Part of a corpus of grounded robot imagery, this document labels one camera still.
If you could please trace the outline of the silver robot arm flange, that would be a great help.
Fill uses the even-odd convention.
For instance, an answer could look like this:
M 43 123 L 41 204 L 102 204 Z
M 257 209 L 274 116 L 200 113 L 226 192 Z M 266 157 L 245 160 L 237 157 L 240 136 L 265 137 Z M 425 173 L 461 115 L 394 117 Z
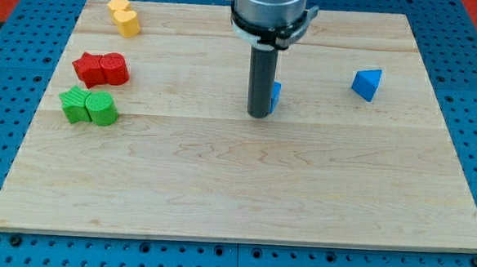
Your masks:
M 319 13 L 307 0 L 227 0 L 234 32 L 259 51 L 283 51 L 298 42 Z

